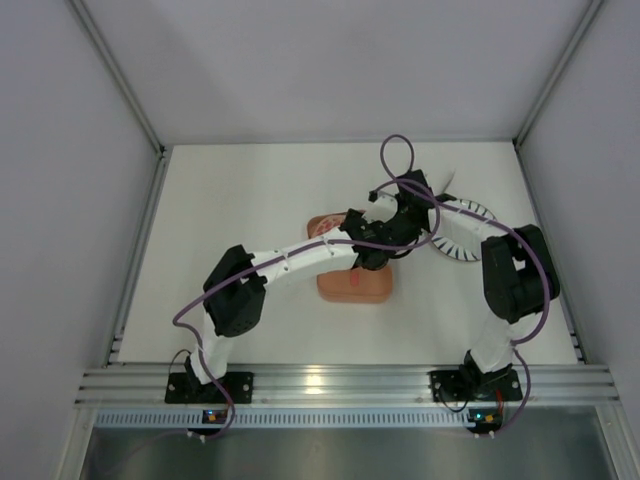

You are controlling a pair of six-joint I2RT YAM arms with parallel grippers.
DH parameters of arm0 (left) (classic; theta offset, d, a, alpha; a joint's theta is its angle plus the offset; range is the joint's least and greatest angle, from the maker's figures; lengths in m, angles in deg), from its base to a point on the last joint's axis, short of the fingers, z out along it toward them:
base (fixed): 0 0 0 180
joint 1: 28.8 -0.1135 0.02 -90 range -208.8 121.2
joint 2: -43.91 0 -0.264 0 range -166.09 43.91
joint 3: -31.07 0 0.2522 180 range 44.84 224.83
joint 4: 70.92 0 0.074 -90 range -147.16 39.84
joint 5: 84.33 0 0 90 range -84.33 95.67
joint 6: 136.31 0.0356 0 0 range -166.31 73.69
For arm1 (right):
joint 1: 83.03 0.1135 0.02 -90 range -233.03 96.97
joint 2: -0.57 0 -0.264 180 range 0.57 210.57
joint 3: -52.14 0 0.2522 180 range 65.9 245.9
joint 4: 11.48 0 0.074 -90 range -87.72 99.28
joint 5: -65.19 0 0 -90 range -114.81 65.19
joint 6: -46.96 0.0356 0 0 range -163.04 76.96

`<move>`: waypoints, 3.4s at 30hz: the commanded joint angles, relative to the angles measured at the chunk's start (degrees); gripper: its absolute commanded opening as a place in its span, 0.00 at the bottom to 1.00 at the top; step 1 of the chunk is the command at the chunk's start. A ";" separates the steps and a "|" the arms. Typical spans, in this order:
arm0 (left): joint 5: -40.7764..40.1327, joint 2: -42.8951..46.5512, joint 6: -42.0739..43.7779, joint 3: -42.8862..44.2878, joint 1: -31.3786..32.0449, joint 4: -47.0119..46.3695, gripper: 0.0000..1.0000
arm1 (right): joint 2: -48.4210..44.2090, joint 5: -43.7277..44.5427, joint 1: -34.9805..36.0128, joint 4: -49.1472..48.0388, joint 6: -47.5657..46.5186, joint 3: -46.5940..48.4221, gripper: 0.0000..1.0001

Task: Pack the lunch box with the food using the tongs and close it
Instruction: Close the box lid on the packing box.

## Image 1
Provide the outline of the pink box lid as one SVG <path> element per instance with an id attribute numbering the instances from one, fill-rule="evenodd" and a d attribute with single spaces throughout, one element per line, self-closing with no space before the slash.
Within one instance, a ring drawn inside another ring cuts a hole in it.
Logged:
<path id="1" fill-rule="evenodd" d="M 382 294 L 393 292 L 393 271 L 386 266 L 378 271 L 355 268 L 344 271 L 333 271 L 318 275 L 316 278 L 318 292 L 353 292 Z"/>
<path id="2" fill-rule="evenodd" d="M 330 230 L 339 227 L 345 220 L 346 213 L 332 213 L 311 218 L 306 226 L 309 239 L 321 236 Z"/>

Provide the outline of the striped round plate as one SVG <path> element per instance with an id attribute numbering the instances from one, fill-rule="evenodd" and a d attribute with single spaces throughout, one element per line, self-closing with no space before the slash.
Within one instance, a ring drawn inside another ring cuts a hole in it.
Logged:
<path id="1" fill-rule="evenodd" d="M 481 260 L 481 244 L 498 233 L 491 221 L 495 215 L 484 205 L 467 199 L 444 201 L 432 243 L 445 255 L 464 262 Z"/>

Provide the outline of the pink lunch box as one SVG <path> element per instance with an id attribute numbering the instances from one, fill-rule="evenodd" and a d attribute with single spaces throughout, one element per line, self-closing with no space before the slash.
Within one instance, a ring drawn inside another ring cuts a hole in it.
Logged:
<path id="1" fill-rule="evenodd" d="M 371 294 L 367 292 L 319 292 L 320 297 L 332 303 L 348 303 L 348 304 L 381 304 L 386 302 L 390 297 L 390 292 L 382 294 Z"/>

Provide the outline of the metal tongs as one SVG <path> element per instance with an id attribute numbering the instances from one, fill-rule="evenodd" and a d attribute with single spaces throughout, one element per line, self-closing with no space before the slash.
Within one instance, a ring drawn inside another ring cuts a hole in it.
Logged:
<path id="1" fill-rule="evenodd" d="M 451 170 L 448 173 L 446 173 L 441 180 L 438 180 L 437 182 L 434 183 L 433 192 L 435 195 L 442 195 L 447 192 L 448 188 L 450 187 L 455 177 L 455 173 L 456 173 L 455 170 Z"/>

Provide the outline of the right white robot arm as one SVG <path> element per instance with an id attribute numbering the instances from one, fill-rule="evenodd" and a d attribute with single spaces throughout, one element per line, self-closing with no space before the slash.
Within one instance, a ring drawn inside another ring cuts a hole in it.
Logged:
<path id="1" fill-rule="evenodd" d="M 462 372 L 476 384 L 501 379 L 517 348 L 546 326 L 551 302 L 560 293 L 556 269 L 539 227 L 511 228 L 462 200 L 433 194 L 422 171 L 396 177 L 398 192 L 421 200 L 426 231 L 476 257 L 489 314 L 478 340 L 465 354 Z"/>

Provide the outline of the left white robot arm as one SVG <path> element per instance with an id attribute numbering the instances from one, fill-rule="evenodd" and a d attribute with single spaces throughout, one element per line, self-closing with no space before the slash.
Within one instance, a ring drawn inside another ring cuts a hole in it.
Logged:
<path id="1" fill-rule="evenodd" d="M 225 252 L 203 285 L 205 320 L 185 361 L 193 390 L 226 374 L 233 340 L 258 325 L 275 288 L 338 271 L 379 271 L 430 230 L 428 198 L 407 191 L 372 198 L 369 210 L 350 209 L 339 225 L 291 247 L 248 252 L 236 245 Z"/>

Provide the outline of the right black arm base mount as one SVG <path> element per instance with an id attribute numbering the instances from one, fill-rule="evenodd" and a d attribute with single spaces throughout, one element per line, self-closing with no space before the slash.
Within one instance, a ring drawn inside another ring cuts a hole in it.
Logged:
<path id="1" fill-rule="evenodd" d="M 521 401 L 524 397 L 521 381 L 512 367 L 491 373 L 478 373 L 464 366 L 433 370 L 429 380 L 433 398 L 446 403 L 494 402 L 498 393 L 505 402 Z"/>

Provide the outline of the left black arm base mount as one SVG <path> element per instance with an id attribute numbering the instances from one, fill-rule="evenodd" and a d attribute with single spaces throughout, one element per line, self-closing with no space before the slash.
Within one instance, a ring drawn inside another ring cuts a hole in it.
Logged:
<path id="1" fill-rule="evenodd" d="M 254 374 L 252 372 L 228 372 L 218 380 L 235 404 L 251 404 Z M 224 393 L 213 383 L 201 384 L 188 373 L 171 373 L 165 390 L 166 404 L 223 404 Z"/>

